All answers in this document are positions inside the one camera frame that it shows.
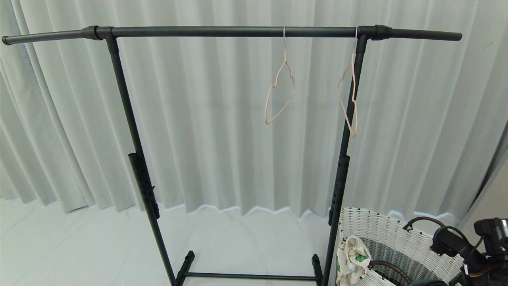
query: garment rack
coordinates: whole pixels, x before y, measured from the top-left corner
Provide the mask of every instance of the garment rack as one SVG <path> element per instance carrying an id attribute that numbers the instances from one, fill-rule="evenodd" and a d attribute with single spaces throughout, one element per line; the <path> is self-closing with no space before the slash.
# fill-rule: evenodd
<path id="1" fill-rule="evenodd" d="M 357 38 L 356 58 L 354 62 L 354 75 L 356 77 L 356 86 L 353 89 L 351 81 L 349 100 L 347 103 L 347 118 L 353 120 L 354 107 L 352 103 L 353 90 L 355 97 L 358 93 L 358 83 L 362 70 L 363 55 L 367 47 L 367 40 L 385 40 L 389 38 L 423 39 L 423 40 L 443 40 L 459 41 L 462 38 L 461 33 L 450 33 L 440 31 L 423 30 L 402 30 L 393 29 L 384 25 L 359 26 L 359 27 L 263 27 L 263 26 L 152 26 L 152 27 L 110 27 L 110 26 L 89 26 L 81 30 L 50 32 L 41 34 L 21 35 L 21 36 L 3 36 L 2 42 L 6 45 L 44 42 L 65 39 L 90 39 L 106 40 L 111 62 L 116 76 L 118 89 L 123 103 L 123 109 L 131 132 L 135 152 L 128 154 L 132 169 L 138 184 L 143 204 L 148 215 L 153 235 L 157 243 L 159 252 L 166 268 L 171 286 L 183 285 L 187 277 L 216 277 L 216 278 L 244 278 L 244 279 L 273 279 L 273 280 L 299 280 L 314 281 L 317 286 L 327 286 L 330 277 L 330 270 L 334 256 L 335 240 L 339 224 L 340 208 L 344 197 L 344 189 L 347 178 L 347 170 L 350 157 L 347 155 L 347 146 L 350 138 L 350 130 L 347 122 L 344 122 L 342 133 L 342 143 L 340 146 L 340 155 L 333 189 L 332 205 L 329 213 L 328 224 L 330 225 L 330 237 L 325 261 L 324 272 L 321 271 L 320 260 L 316 254 L 312 256 L 312 266 L 314 276 L 290 276 L 290 275 L 256 275 L 256 274 L 230 274 L 230 273 L 204 273 L 191 272 L 191 264 L 194 260 L 194 252 L 189 251 L 183 265 L 175 277 L 171 263 L 166 252 L 166 247 L 162 238 L 161 230 L 157 223 L 159 211 L 153 194 L 154 187 L 150 181 L 150 175 L 146 165 L 146 160 L 141 147 L 138 127 L 134 117 L 129 92 L 125 82 L 120 54 L 118 50 L 117 38 L 124 37 L 303 37 L 303 38 Z"/>

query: white woven basket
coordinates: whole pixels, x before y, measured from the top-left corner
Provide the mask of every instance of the white woven basket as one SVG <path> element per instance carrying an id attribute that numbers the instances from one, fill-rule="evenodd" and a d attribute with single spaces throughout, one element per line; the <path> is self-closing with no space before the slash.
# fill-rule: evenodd
<path id="1" fill-rule="evenodd" d="M 404 230 L 404 222 L 358 208 L 344 208 L 340 212 L 339 239 L 355 235 L 362 239 L 373 260 L 395 264 L 411 279 L 439 279 L 449 282 L 463 264 L 458 255 L 451 258 L 438 256 L 430 250 L 432 236 L 419 230 Z M 395 271 L 386 268 L 383 274 L 396 277 Z M 355 285 L 394 286 L 374 270 Z"/>

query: white curtain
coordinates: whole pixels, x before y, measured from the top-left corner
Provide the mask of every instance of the white curtain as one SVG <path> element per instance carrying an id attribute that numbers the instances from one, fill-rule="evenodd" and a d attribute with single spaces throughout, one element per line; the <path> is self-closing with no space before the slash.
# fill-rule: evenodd
<path id="1" fill-rule="evenodd" d="M 369 41 L 344 206 L 450 212 L 473 202 L 508 120 L 508 2 L 2 1 L 2 35 L 89 25 L 356 26 L 461 32 Z M 126 38 L 120 56 L 156 198 L 188 211 L 325 216 L 353 39 L 288 38 L 296 95 L 270 126 L 281 38 Z M 139 204 L 133 144 L 105 41 L 2 46 L 2 195 L 65 211 Z M 269 116 L 287 100 L 285 71 Z M 346 101 L 349 82 L 342 85 Z"/>

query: white marble floor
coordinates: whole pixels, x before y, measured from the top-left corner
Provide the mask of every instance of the white marble floor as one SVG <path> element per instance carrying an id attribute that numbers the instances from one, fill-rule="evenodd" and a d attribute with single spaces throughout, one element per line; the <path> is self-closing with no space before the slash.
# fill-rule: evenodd
<path id="1" fill-rule="evenodd" d="M 146 214 L 137 207 L 64 214 L 58 204 L 0 202 L 2 286 L 169 285 Z M 241 217 L 238 209 L 205 207 L 187 215 L 180 207 L 162 210 L 158 222 L 175 272 L 193 250 L 191 271 L 312 276 L 312 255 L 324 267 L 330 231 L 327 219 L 311 212 L 301 219 L 263 210 Z M 315 284 L 190 277 L 185 285 Z"/>

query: basket handle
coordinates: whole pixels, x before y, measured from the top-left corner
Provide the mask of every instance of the basket handle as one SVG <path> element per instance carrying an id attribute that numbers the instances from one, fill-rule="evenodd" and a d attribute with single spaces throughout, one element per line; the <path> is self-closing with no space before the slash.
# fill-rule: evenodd
<path id="1" fill-rule="evenodd" d="M 442 222 L 440 222 L 439 220 L 437 220 L 435 218 L 426 217 L 426 216 L 419 216 L 419 217 L 415 217 L 414 219 L 408 221 L 407 224 L 403 227 L 403 229 L 405 231 L 409 231 L 408 228 L 411 227 L 411 230 L 412 230 L 413 223 L 415 223 L 416 221 L 419 221 L 419 220 L 430 220 L 430 221 L 433 221 L 433 222 L 439 224 L 439 226 L 444 226 L 444 224 Z"/>
<path id="2" fill-rule="evenodd" d="M 406 281 L 406 283 L 408 285 L 411 284 L 411 282 L 412 282 L 412 279 L 409 277 L 409 275 L 407 275 L 402 269 L 398 268 L 397 265 L 395 265 L 391 262 L 384 261 L 384 260 L 371 260 L 369 263 L 369 269 L 372 269 L 372 267 L 374 265 L 383 265 L 383 266 L 393 269 L 395 272 L 397 272 L 404 279 L 404 281 Z"/>

